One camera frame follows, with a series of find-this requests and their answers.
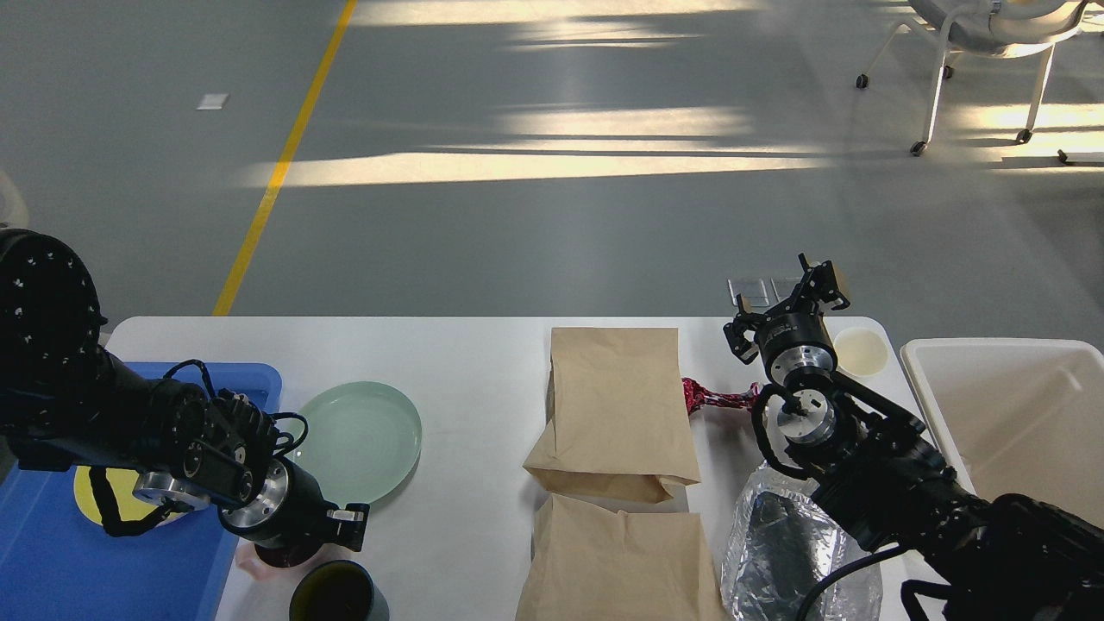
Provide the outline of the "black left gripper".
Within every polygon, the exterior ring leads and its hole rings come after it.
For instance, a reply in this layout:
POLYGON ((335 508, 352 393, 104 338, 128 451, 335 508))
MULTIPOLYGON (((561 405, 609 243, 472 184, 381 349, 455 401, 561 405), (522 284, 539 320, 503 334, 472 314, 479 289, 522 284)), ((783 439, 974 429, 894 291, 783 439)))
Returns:
POLYGON ((259 494, 236 511, 217 511, 229 533, 259 546, 266 567, 291 569, 323 559, 331 545, 360 552, 371 505, 336 508, 314 475, 287 459, 270 459, 259 494))

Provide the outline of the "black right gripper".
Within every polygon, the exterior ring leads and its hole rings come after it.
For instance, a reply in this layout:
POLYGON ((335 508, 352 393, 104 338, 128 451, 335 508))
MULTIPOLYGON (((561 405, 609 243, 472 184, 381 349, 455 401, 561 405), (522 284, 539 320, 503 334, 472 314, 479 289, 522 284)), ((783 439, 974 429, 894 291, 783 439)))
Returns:
POLYGON ((735 315, 723 326, 730 351, 744 365, 762 364, 773 385, 797 386, 807 378, 829 377, 838 356, 820 315, 848 310, 851 294, 832 260, 815 262, 798 254, 802 276, 781 298, 781 314, 753 306, 735 294, 735 315))

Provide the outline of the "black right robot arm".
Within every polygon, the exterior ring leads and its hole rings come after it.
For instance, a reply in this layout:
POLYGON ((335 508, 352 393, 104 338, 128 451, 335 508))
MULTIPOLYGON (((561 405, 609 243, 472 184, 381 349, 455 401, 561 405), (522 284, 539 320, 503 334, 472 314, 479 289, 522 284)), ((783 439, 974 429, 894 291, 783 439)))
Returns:
POLYGON ((762 456, 815 480, 813 503, 866 551, 813 586, 795 617, 848 575, 907 551, 942 578, 900 585, 911 620, 925 618, 924 597, 941 599, 947 620, 1101 615, 1101 528, 1016 492, 987 502, 963 488, 919 417, 841 371, 824 314, 850 306, 843 275, 830 260, 798 260, 788 296, 753 310, 733 293, 737 313, 723 326, 737 360, 760 361, 768 378, 750 407, 762 456))

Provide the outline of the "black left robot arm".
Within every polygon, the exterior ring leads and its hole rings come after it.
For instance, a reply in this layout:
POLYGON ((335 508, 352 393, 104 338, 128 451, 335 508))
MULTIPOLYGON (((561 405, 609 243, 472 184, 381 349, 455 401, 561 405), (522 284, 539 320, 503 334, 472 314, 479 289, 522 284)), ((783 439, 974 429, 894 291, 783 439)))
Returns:
POLYGON ((323 499, 293 464, 304 436, 280 431, 245 394, 178 367, 146 379, 99 341, 106 324, 91 272, 55 236, 4 229, 1 241, 3 436, 22 469, 87 467, 100 525, 138 537, 185 512, 217 508, 261 558, 293 566, 323 545, 362 550, 369 505, 323 499))

